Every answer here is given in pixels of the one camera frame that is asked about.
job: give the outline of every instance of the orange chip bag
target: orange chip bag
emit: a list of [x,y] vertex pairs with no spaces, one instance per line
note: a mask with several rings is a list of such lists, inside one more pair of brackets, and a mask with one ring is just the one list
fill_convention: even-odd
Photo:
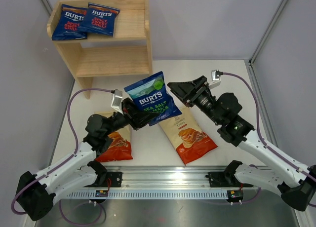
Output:
[[217,145],[201,130],[189,108],[183,107],[180,111],[181,115],[161,121],[159,125],[183,163],[187,164],[217,148]]
[[[112,116],[113,112],[100,112],[96,113],[105,117]],[[130,144],[130,129],[126,126],[116,132],[109,135],[113,140],[109,148],[102,153],[95,160],[98,162],[107,162],[115,160],[127,160],[133,159],[132,157],[132,147]]]

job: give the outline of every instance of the burts chip bag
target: burts chip bag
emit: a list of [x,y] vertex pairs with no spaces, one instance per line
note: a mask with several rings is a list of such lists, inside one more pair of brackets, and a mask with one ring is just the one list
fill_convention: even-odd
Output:
[[166,91],[163,72],[151,75],[124,88],[140,110],[160,113],[149,125],[180,115],[173,98]]
[[[105,117],[110,117],[113,112],[96,112]],[[125,126],[120,130],[113,132],[109,135],[113,141],[109,148],[99,155],[95,160],[98,162],[108,162],[115,160],[127,160],[133,159],[132,147],[130,144],[130,129],[129,126]]]
[[87,38],[86,32],[78,30],[87,8],[62,4],[62,13],[52,40],[70,40]]
[[117,8],[89,3],[87,14],[80,24],[79,30],[113,36],[114,22],[118,14],[119,9]]
[[182,114],[159,123],[184,164],[192,162],[217,145],[199,127],[190,109],[183,107]]

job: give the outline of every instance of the metal floor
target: metal floor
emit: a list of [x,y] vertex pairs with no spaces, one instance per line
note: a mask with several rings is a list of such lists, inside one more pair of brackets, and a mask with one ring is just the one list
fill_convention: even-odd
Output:
[[[245,190],[245,199],[255,194]],[[74,222],[86,224],[99,213],[98,207],[84,205],[70,211],[83,200],[63,200],[66,216]],[[298,227],[293,209],[271,192],[262,191],[250,204],[222,206],[211,203],[223,200],[107,200],[96,227]],[[70,227],[55,205],[39,220],[36,227]]]

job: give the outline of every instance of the white wall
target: white wall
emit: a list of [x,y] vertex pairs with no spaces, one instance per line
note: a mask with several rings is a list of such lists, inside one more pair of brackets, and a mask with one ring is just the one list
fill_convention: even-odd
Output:
[[249,59],[280,1],[150,0],[153,57]]
[[0,225],[18,227],[25,216],[10,204],[19,177],[48,164],[72,77],[47,36],[40,0],[0,0],[0,12]]
[[280,148],[308,165],[316,164],[315,12],[316,0],[291,0],[255,62]]

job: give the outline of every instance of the spicy sweet chilli chip bag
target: spicy sweet chilli chip bag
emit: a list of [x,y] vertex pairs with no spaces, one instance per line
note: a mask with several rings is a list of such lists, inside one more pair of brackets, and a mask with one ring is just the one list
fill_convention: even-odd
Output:
[[61,17],[53,33],[52,40],[87,38],[87,33],[78,29],[84,19],[87,8],[62,4],[61,9]]

